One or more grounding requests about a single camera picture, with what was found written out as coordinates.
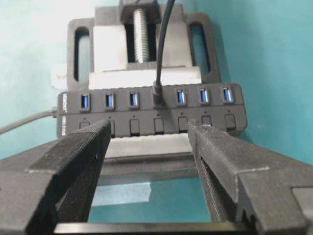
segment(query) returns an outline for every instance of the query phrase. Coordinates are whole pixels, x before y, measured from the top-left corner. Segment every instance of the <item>white tape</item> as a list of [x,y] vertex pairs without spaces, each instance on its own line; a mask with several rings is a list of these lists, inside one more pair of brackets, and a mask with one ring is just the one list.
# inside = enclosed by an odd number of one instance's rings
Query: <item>white tape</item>
[[150,183],[98,186],[92,206],[148,202]]

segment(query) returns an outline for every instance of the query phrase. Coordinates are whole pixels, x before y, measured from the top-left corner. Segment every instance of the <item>black usb hub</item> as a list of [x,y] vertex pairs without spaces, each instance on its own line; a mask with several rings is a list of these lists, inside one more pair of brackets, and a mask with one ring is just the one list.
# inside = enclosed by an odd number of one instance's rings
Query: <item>black usb hub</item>
[[242,91],[237,84],[163,86],[163,106],[159,108],[153,106],[151,89],[137,87],[61,93],[58,98],[58,137],[86,123],[104,119],[111,122],[113,137],[186,132],[187,122],[191,119],[233,135],[241,134],[247,126]]

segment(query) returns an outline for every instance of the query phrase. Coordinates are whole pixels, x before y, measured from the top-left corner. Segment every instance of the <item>cable plug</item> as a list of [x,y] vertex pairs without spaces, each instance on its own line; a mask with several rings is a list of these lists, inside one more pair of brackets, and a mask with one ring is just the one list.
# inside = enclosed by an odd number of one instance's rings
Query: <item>cable plug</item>
[[163,106],[163,97],[162,97],[162,84],[153,82],[152,86],[152,101],[155,107]]

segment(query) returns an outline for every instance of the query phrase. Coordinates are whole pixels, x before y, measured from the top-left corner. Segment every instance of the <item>blue usb port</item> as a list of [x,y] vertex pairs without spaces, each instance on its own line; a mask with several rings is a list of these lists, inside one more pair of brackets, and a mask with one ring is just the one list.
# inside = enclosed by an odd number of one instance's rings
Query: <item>blue usb port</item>
[[185,103],[185,93],[183,90],[177,90],[177,101],[179,104]]
[[138,106],[138,95],[136,92],[130,93],[131,106]]
[[87,94],[82,94],[81,107],[82,109],[88,109],[88,95]]
[[106,94],[106,106],[108,108],[112,108],[114,106],[112,94]]
[[202,103],[207,103],[209,101],[206,89],[200,89],[200,97]]
[[233,102],[234,99],[232,97],[231,90],[229,87],[223,87],[223,95],[225,102],[227,103]]

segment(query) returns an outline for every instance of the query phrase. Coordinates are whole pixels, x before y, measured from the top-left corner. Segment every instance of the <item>metal bar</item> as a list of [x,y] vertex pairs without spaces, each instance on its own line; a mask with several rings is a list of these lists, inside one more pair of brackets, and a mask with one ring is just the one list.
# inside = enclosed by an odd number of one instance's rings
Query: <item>metal bar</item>
[[196,178],[191,153],[105,158],[98,185]]
[[255,235],[243,223],[142,223],[142,224],[89,224],[61,223],[54,234],[72,235],[137,235],[137,234],[195,234],[195,235]]

